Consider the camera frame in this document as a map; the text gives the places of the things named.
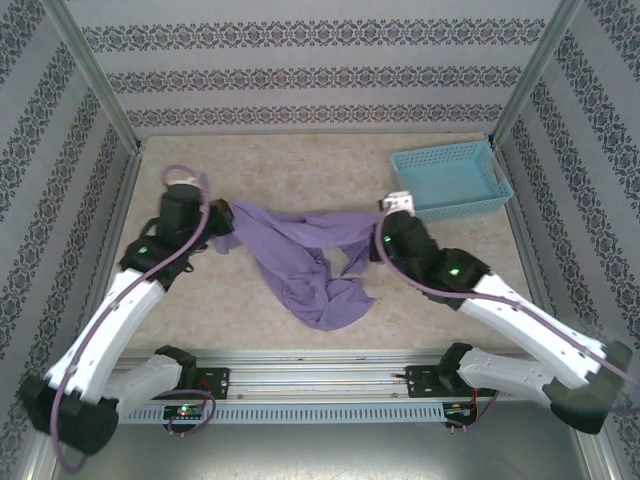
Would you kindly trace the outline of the purple t-shirt with white print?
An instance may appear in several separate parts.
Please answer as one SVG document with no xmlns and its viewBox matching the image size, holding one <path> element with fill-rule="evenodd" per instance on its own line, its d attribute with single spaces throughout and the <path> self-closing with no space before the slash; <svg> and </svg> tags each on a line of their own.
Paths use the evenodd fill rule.
<svg viewBox="0 0 640 480">
<path fill-rule="evenodd" d="M 369 263 L 377 215 L 287 214 L 248 202 L 232 210 L 233 231 L 214 240 L 216 251 L 246 247 L 278 301 L 306 326 L 342 329 L 373 306 L 358 276 Z"/>
</svg>

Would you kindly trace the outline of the light blue plastic basket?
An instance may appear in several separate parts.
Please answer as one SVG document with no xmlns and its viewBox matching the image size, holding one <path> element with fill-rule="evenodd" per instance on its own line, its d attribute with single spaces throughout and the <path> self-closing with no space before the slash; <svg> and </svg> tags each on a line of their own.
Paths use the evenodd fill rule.
<svg viewBox="0 0 640 480">
<path fill-rule="evenodd" d="M 513 188 L 486 141 L 456 143 L 391 155 L 397 191 L 408 191 L 425 223 L 500 210 Z"/>
</svg>

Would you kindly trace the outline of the circuit board with green light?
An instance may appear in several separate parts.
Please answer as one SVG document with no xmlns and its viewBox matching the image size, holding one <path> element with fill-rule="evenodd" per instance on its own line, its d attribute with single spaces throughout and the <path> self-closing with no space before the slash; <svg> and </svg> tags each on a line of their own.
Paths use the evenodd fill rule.
<svg viewBox="0 0 640 480">
<path fill-rule="evenodd" d="M 205 408 L 201 405 L 182 404 L 169 405 L 164 408 L 163 419 L 200 421 L 204 418 Z"/>
</svg>

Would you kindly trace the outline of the metal base panel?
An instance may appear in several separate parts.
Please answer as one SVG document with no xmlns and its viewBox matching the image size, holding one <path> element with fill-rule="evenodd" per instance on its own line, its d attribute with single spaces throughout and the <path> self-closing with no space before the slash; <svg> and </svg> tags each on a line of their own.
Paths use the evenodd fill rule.
<svg viewBox="0 0 640 480">
<path fill-rule="evenodd" d="M 591 480 L 566 430 L 492 421 L 469 433 L 434 424 L 220 425 L 185 439 L 124 426 L 76 475 L 55 480 Z"/>
</svg>

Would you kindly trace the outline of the aluminium side rail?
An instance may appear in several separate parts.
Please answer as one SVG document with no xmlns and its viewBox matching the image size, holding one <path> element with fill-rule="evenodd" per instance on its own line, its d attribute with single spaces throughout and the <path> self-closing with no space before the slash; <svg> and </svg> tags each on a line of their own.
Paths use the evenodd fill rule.
<svg viewBox="0 0 640 480">
<path fill-rule="evenodd" d="M 544 279 L 539 268 L 534 247 L 527 229 L 526 218 L 522 213 L 521 204 L 517 197 L 515 183 L 511 179 L 505 156 L 499 146 L 494 146 L 494 152 L 498 163 L 505 173 L 513 189 L 513 196 L 507 202 L 505 208 L 507 217 L 514 235 L 516 249 L 523 267 L 525 279 L 529 288 L 531 300 L 539 308 L 553 312 L 553 304 L 548 295 Z"/>
<path fill-rule="evenodd" d="M 142 140 L 140 142 L 136 151 L 132 153 L 123 173 L 120 188 L 115 198 L 114 209 L 108 224 L 109 229 L 107 230 L 106 237 L 103 242 L 100 261 L 97 267 L 95 279 L 99 283 L 106 283 L 109 281 L 146 145 L 147 140 Z"/>
</svg>

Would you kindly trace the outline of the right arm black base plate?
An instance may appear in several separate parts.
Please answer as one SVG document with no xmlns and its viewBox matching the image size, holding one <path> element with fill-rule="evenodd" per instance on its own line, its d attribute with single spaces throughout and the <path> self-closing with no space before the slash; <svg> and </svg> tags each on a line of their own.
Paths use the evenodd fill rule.
<svg viewBox="0 0 640 480">
<path fill-rule="evenodd" d="M 410 398 L 449 397 L 452 392 L 441 382 L 435 365 L 409 365 L 404 378 Z"/>
</svg>

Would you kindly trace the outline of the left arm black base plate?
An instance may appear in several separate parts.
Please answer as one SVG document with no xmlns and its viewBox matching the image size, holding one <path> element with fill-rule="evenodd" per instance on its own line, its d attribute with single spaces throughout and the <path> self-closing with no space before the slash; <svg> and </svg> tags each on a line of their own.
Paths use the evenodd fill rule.
<svg viewBox="0 0 640 480">
<path fill-rule="evenodd" d="M 230 386 L 230 370 L 228 368 L 196 369 L 195 379 L 190 384 L 191 388 L 200 391 L 208 391 L 216 400 L 226 400 Z"/>
</svg>

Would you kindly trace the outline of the aluminium mounting rail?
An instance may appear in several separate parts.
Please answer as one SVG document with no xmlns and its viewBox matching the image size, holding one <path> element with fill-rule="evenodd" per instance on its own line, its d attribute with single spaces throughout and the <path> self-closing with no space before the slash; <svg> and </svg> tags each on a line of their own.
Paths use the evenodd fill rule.
<svg viewBox="0 0 640 480">
<path fill-rule="evenodd" d="M 408 365 L 436 364 L 442 349 L 195 350 L 202 367 L 230 370 L 227 401 L 354 403 L 406 400 L 397 378 Z"/>
</svg>

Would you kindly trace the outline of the aluminium frame post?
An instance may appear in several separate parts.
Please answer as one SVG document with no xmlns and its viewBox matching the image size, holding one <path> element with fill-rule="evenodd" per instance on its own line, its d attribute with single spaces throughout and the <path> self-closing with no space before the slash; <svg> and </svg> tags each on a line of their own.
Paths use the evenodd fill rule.
<svg viewBox="0 0 640 480">
<path fill-rule="evenodd" d="M 530 93 L 538 83 L 549 63 L 553 52 L 564 36 L 583 0 L 559 0 L 557 8 L 550 18 L 538 44 L 516 83 L 514 91 L 489 135 L 493 147 L 504 143 L 512 124 L 524 108 Z"/>
<path fill-rule="evenodd" d="M 120 104 L 107 75 L 94 55 L 66 0 L 40 0 L 47 16 L 71 52 L 129 153 L 138 151 L 141 140 Z"/>
</svg>

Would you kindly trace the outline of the aluminium frame beam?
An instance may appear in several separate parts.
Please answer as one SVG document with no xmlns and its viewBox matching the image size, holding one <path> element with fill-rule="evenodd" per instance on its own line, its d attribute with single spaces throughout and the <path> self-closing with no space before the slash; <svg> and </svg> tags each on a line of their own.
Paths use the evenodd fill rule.
<svg viewBox="0 0 640 480">
<path fill-rule="evenodd" d="M 29 431 L 13 480 L 58 480 L 59 465 L 48 435 Z"/>
<path fill-rule="evenodd" d="M 624 480 L 605 429 L 597 435 L 576 433 L 588 480 Z"/>
</svg>

